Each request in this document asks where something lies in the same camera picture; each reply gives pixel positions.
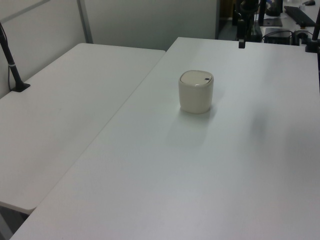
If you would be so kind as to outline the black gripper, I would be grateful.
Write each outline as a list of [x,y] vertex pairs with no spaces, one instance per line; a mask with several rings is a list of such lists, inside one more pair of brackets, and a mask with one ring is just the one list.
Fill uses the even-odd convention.
[[238,48],[244,49],[246,46],[246,34],[247,34],[247,22],[243,19],[239,19],[237,22],[237,38],[238,38]]

